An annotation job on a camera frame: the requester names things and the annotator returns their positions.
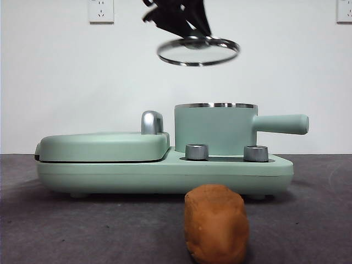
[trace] glass lid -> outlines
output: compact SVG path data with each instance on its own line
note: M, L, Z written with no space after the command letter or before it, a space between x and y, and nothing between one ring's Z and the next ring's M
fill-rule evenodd
M193 36L166 42L157 54L161 60L175 65L207 66L230 61L239 51L239 45L231 40Z

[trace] stainless steel rim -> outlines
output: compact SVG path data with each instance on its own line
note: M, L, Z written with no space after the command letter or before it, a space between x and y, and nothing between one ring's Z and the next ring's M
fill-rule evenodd
M192 45L218 46L218 47L228 48L230 50L233 50L235 51L235 53L226 59L210 60L207 62L182 62L178 60L168 59L161 55L163 51L168 50L170 48L180 47L180 46L192 46ZM237 57L239 52L240 52L240 46L231 40L225 40L223 38L217 38L217 37L196 37L196 36L190 36L186 38L181 38L179 40L168 41L162 44L161 46L159 46L159 48L157 49L157 54L162 61L170 64L174 64L174 65L180 65L180 66L209 66L209 65L215 65L223 62L228 62L234 59L235 57Z
M197 108L197 107L237 107L258 109L256 104L249 103L186 103L178 104L176 108Z

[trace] silver knob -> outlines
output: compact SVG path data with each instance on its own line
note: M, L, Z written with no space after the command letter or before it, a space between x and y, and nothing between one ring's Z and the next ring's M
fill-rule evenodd
M266 146L245 146L243 159L252 162L268 162L269 154Z
M186 159L193 161L202 161L209 158L209 148L205 144L188 144L186 145Z
M156 111L145 111L142 114L142 135L156 135L163 132L163 116Z

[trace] appliance base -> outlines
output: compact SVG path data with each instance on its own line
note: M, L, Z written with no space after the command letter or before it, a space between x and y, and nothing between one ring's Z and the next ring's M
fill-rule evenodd
M37 161L40 181L49 189L80 198L88 194L185 194L202 184L224 184L236 193L264 198L286 190L291 161L269 155L271 162L188 161L171 147L155 162L50 163Z

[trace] black robotic claw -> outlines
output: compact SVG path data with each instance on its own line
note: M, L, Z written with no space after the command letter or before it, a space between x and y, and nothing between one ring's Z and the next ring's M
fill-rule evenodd
M154 21L160 29L183 38L211 36L203 0L143 0L146 6L157 7L148 12L143 21Z

